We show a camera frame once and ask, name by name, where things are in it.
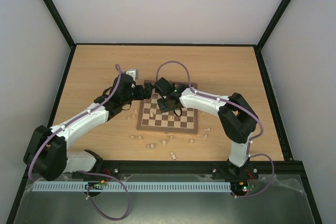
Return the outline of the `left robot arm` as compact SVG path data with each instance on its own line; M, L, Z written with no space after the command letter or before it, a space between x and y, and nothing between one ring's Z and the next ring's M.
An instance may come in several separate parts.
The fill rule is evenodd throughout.
M58 125L37 127L23 158L29 179L35 179L33 173L52 181L63 173L94 170L100 159L98 154L91 150L70 152L69 147L94 127L118 115L124 106L150 98L152 90L151 83L136 84L131 75L122 73L84 111Z

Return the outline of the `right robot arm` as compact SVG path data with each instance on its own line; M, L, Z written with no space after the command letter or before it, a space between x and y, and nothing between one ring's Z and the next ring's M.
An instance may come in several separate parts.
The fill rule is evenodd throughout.
M158 81L154 84L154 90L161 96L158 99L161 112L187 108L219 118L226 136L231 140L226 172L236 178L247 172L253 133L260 121L242 95L220 96L200 92L188 84L175 86L170 82L160 84Z

